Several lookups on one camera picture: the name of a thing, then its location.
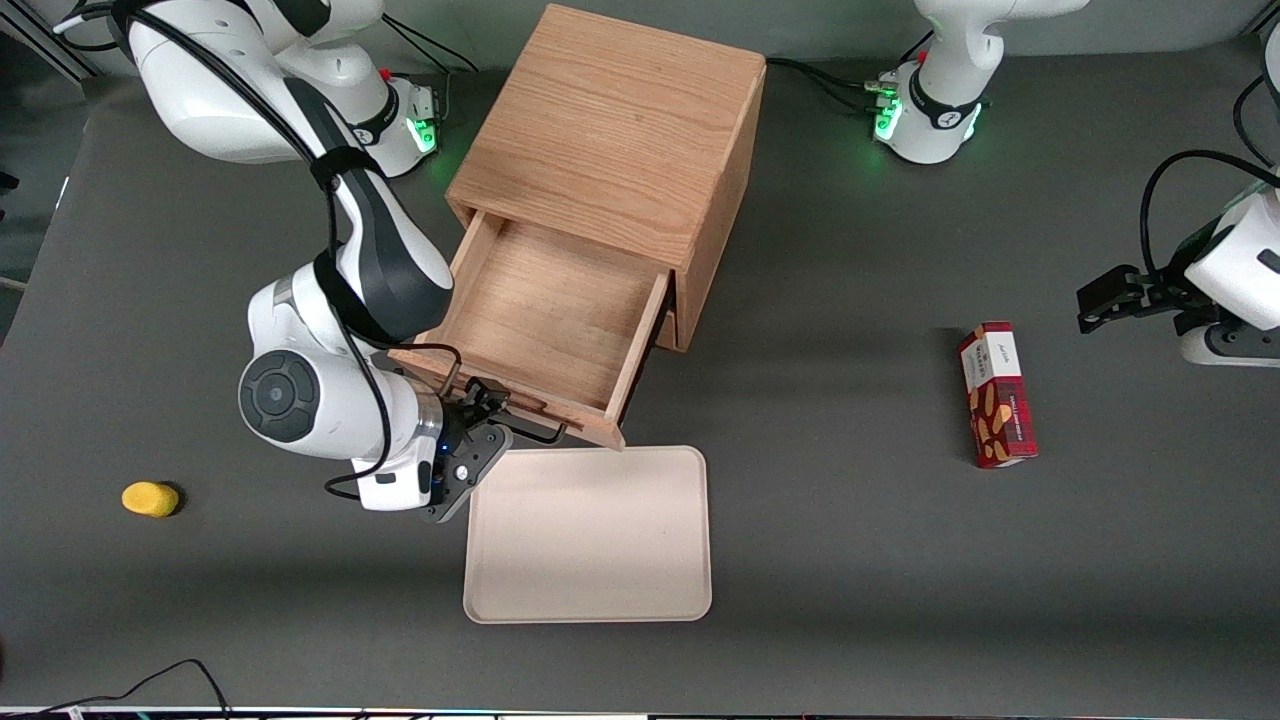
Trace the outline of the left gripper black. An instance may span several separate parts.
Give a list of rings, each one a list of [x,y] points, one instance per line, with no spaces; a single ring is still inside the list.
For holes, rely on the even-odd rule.
[[[1134,316],[1178,311],[1175,332],[1183,337],[1196,328],[1221,322],[1221,307],[1197,307],[1196,288],[1185,277],[1144,277],[1137,266],[1123,264],[1096,277],[1076,291],[1076,324],[1082,334]]]

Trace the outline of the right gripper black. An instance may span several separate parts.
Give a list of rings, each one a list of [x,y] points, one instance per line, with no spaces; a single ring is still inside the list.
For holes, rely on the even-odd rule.
[[[489,421],[471,429],[445,452],[438,451],[431,465],[429,503],[420,510],[425,523],[449,521],[470,500],[513,443],[506,425],[509,393],[500,393],[500,383],[486,378],[468,379],[468,406],[485,413]]]

